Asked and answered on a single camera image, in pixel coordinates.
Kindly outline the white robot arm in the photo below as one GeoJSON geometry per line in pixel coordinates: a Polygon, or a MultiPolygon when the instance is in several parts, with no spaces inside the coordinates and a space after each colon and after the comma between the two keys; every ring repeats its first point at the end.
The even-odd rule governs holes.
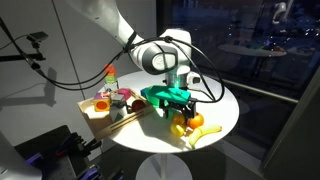
{"type": "Polygon", "coordinates": [[[143,39],[121,15],[116,0],[67,0],[73,9],[106,30],[131,56],[133,63],[150,75],[165,75],[168,88],[186,89],[200,82],[190,68],[191,35],[167,29],[160,37],[143,39]]]}

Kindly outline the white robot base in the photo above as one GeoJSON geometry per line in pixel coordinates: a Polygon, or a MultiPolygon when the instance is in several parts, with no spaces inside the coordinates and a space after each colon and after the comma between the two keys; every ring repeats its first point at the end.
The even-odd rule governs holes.
{"type": "Polygon", "coordinates": [[[41,180],[42,172],[28,164],[0,132],[0,180],[41,180]]]}

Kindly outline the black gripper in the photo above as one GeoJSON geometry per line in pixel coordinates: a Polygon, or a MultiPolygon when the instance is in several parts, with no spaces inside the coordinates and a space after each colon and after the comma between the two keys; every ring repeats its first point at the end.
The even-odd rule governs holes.
{"type": "Polygon", "coordinates": [[[183,105],[167,100],[160,100],[159,108],[163,110],[166,119],[172,118],[173,110],[182,113],[186,119],[192,119],[197,114],[196,103],[192,101],[188,101],[186,105],[183,105]]]}

